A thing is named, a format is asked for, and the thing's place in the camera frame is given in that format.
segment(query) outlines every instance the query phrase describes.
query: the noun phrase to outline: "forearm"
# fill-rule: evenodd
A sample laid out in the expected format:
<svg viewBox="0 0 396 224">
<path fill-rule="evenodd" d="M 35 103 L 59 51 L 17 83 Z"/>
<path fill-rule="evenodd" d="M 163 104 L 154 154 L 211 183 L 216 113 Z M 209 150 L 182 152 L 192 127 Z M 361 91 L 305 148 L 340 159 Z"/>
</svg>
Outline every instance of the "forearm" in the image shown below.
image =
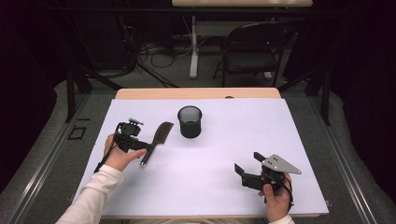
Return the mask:
<svg viewBox="0 0 396 224">
<path fill-rule="evenodd" d="M 269 224 L 294 224 L 294 221 L 291 219 L 291 216 L 287 215 L 282 219 L 275 222 L 270 222 Z"/>
<path fill-rule="evenodd" d="M 122 180 L 122 172 L 102 166 L 57 223 L 99 223 L 111 190 L 120 185 Z"/>
</svg>

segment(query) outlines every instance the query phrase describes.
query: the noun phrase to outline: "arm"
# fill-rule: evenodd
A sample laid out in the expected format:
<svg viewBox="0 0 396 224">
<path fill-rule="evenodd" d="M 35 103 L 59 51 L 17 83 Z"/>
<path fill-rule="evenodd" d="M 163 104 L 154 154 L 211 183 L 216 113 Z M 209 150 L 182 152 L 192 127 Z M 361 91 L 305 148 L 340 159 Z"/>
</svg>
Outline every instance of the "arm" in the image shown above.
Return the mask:
<svg viewBox="0 0 396 224">
<path fill-rule="evenodd" d="M 113 135 L 111 134 L 106 140 L 105 155 L 112 140 Z M 122 171 L 129 162 L 145 153 L 145 149 L 130 153 L 125 153 L 118 147 L 112 149 L 105 165 L 92 176 L 90 182 L 84 186 L 76 200 L 67 208 L 57 223 L 99 223 L 110 192 L 122 183 Z"/>
<path fill-rule="evenodd" d="M 287 178 L 285 186 L 291 189 L 291 178 L 288 173 L 285 173 Z M 273 192 L 271 185 L 264 185 L 262 191 L 259 192 L 260 196 L 264 196 L 267 200 L 267 217 L 270 224 L 294 224 L 294 221 L 289 215 L 289 193 L 285 189 L 279 189 Z"/>
</svg>

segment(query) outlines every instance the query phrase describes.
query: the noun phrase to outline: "chair seat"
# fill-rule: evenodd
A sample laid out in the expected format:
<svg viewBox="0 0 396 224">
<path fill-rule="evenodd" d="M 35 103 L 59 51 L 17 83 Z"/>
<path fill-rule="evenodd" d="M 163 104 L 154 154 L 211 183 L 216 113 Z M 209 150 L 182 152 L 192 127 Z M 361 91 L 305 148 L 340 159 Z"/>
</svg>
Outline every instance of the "chair seat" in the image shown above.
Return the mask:
<svg viewBox="0 0 396 224">
<path fill-rule="evenodd" d="M 271 52 L 229 52 L 225 66 L 228 73 L 272 72 L 277 61 Z"/>
</svg>

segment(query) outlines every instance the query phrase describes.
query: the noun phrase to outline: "knife handle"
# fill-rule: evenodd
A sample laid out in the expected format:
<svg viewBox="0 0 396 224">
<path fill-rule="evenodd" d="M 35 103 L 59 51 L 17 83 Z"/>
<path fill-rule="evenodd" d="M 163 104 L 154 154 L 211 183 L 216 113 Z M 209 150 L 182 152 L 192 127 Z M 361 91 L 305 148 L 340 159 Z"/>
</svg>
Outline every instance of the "knife handle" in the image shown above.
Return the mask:
<svg viewBox="0 0 396 224">
<path fill-rule="evenodd" d="M 143 157 L 142 161 L 140 162 L 141 166 L 146 166 L 146 164 L 149 161 L 149 157 L 152 154 L 152 151 L 154 151 L 154 148 L 155 148 L 154 145 L 148 144 L 148 148 L 146 148 L 147 152 L 146 152 L 145 156 Z"/>
</svg>

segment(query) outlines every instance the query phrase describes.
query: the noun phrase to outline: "knife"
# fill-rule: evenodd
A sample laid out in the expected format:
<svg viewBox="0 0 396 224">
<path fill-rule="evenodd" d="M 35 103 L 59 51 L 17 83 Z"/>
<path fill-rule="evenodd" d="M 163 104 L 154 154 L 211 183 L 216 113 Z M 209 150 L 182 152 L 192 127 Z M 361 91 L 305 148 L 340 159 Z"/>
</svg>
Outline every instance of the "knife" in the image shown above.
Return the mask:
<svg viewBox="0 0 396 224">
<path fill-rule="evenodd" d="M 157 131 L 154 134 L 154 139 L 152 140 L 152 143 L 148 144 L 148 147 L 146 148 L 147 153 L 140 162 L 141 166 L 146 166 L 146 164 L 149 161 L 149 157 L 151 156 L 152 152 L 154 151 L 154 148 L 158 144 L 165 143 L 165 140 L 168 137 L 168 134 L 171 132 L 173 125 L 174 125 L 173 123 L 166 121 L 158 127 Z"/>
</svg>

